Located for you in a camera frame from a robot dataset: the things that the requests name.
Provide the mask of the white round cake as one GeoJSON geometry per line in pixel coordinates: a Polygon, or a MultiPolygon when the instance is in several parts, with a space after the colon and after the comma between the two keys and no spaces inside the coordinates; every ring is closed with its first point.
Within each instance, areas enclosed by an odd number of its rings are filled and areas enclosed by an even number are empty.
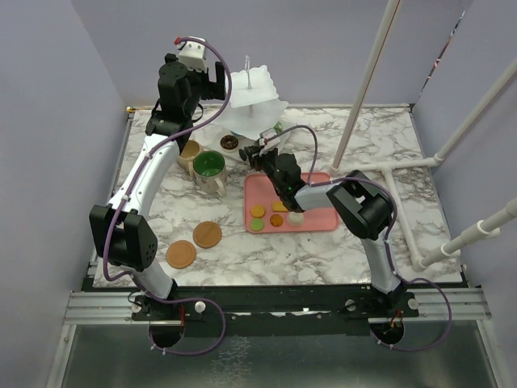
{"type": "Polygon", "coordinates": [[[289,212],[286,220],[290,226],[299,227],[304,224],[305,216],[303,213],[289,212]]]}

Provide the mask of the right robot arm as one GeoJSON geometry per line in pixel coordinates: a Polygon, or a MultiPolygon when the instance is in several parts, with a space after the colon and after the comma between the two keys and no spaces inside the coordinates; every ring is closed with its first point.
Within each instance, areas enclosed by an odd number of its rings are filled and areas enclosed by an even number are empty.
{"type": "Polygon", "coordinates": [[[372,309],[378,315],[389,316],[399,308],[405,286],[395,270],[389,243],[397,206],[385,188],[358,170],[330,183],[309,184],[302,179],[293,154],[281,154],[278,150],[264,153],[260,145],[247,146],[239,155],[252,169],[266,174],[287,210],[336,210],[348,230],[363,244],[375,292],[371,296],[372,309]]]}

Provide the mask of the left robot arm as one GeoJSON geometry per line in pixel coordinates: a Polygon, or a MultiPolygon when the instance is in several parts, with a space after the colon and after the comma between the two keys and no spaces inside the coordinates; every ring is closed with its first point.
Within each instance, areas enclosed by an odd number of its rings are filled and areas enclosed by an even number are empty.
{"type": "Polygon", "coordinates": [[[95,250],[109,281],[129,276],[142,291],[152,295],[150,309],[163,319],[179,307],[172,294],[176,282],[156,260],[158,239],[147,222],[151,204],[170,166],[185,148],[191,132],[204,127],[195,119],[203,100],[229,103],[231,76],[224,59],[215,63],[216,79],[208,71],[190,70],[174,54],[167,54],[158,71],[159,98],[146,125],[137,160],[121,188],[106,205],[95,205],[89,215],[95,250]],[[120,269],[110,275],[109,268],[120,269]]]}

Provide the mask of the orange round cookie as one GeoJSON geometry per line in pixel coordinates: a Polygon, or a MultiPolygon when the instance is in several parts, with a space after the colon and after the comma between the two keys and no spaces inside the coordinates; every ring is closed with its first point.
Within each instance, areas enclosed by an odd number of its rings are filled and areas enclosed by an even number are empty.
{"type": "Polygon", "coordinates": [[[266,209],[263,205],[253,205],[250,208],[250,214],[255,218],[262,218],[266,213],[266,209]]]}

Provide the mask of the chocolate sprinkled donut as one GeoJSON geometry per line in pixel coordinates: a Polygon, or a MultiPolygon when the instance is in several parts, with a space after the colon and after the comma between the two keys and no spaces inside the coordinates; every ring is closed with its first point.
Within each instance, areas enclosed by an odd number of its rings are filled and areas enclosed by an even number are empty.
{"type": "Polygon", "coordinates": [[[231,134],[224,135],[220,139],[220,147],[226,153],[234,152],[234,151],[238,150],[239,140],[234,135],[231,135],[231,134]]]}

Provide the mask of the square yellow biscuit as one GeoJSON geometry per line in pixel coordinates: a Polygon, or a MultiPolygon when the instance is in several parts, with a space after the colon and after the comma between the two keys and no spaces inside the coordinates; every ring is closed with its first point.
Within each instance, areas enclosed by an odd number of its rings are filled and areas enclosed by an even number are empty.
{"type": "Polygon", "coordinates": [[[288,209],[278,200],[271,203],[271,211],[276,213],[287,213],[288,209]]]}

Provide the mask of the white three-tier cake stand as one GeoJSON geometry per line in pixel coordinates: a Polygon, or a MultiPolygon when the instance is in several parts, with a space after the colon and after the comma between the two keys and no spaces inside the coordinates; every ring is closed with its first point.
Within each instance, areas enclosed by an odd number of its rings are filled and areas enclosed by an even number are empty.
{"type": "Polygon", "coordinates": [[[251,66],[248,56],[245,57],[244,69],[232,72],[231,79],[229,105],[206,130],[207,148],[226,158],[239,160],[241,148],[253,145],[261,132],[281,122],[288,102],[280,99],[267,66],[251,66]],[[220,139],[228,134],[239,140],[238,150],[230,153],[220,147],[220,139]]]}

